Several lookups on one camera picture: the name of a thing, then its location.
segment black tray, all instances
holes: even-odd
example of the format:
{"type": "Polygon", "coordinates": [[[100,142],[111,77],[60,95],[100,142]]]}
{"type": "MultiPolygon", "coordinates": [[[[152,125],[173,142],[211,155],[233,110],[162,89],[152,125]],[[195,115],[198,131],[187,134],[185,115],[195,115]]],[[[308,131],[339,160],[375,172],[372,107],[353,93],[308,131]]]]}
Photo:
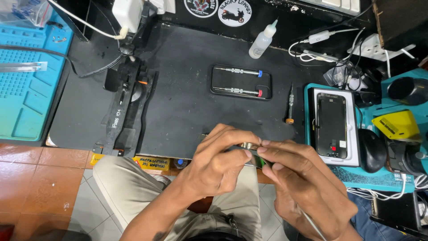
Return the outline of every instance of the black tray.
{"type": "Polygon", "coordinates": [[[229,71],[216,69],[216,68],[235,68],[235,69],[243,69],[250,71],[258,71],[257,69],[247,69],[243,67],[236,67],[224,64],[214,64],[211,68],[211,84],[210,90],[214,94],[221,95],[230,95],[230,96],[238,96],[249,99],[259,99],[259,100],[270,100],[272,98],[272,76],[267,71],[262,71],[261,77],[257,77],[256,75],[248,75],[248,74],[239,74],[232,73],[229,71]],[[244,90],[261,90],[262,96],[257,97],[256,95],[252,96],[251,94],[241,94],[228,92],[225,90],[216,90],[214,87],[219,88],[238,88],[244,90]]]}

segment smartphone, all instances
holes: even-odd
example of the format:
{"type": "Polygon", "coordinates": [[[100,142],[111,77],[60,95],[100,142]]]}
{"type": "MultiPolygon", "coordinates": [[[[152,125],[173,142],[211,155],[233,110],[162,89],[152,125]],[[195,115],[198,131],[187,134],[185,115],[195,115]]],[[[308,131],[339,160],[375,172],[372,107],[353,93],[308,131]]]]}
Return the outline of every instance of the smartphone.
{"type": "Polygon", "coordinates": [[[316,149],[319,155],[345,159],[348,156],[346,139],[346,99],[340,95],[317,95],[316,149]]]}

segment black mouse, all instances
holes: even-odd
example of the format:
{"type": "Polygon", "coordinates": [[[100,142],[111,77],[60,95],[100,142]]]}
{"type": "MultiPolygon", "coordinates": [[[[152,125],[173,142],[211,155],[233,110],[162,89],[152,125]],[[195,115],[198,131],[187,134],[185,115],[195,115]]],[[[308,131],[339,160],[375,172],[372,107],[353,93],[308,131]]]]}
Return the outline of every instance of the black mouse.
{"type": "Polygon", "coordinates": [[[361,168],[368,173],[375,173],[385,166],[387,149],[373,131],[358,129],[360,141],[361,168]]]}

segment plastic squeeze bottle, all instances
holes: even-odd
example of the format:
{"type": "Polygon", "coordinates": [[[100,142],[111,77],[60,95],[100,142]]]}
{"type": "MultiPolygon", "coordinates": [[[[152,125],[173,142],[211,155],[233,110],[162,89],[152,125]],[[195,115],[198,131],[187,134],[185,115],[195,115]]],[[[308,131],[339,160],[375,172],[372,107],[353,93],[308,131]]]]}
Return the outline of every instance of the plastic squeeze bottle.
{"type": "Polygon", "coordinates": [[[266,26],[265,30],[259,33],[253,45],[251,45],[251,48],[248,51],[248,53],[253,59],[260,58],[260,56],[265,52],[265,50],[268,48],[268,46],[272,42],[272,36],[276,32],[275,25],[277,22],[278,22],[278,19],[275,20],[273,24],[266,26]]]}

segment red tile floor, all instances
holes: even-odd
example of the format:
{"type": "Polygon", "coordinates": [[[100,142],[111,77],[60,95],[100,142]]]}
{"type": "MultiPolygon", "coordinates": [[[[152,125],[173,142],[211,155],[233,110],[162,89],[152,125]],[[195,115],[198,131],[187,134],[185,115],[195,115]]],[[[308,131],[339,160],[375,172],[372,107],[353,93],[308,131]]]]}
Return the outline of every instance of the red tile floor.
{"type": "MultiPolygon", "coordinates": [[[[93,168],[91,158],[90,151],[0,144],[0,225],[15,225],[12,240],[67,229],[83,171],[93,168]]],[[[261,172],[258,176],[259,183],[271,183],[261,172]]]]}

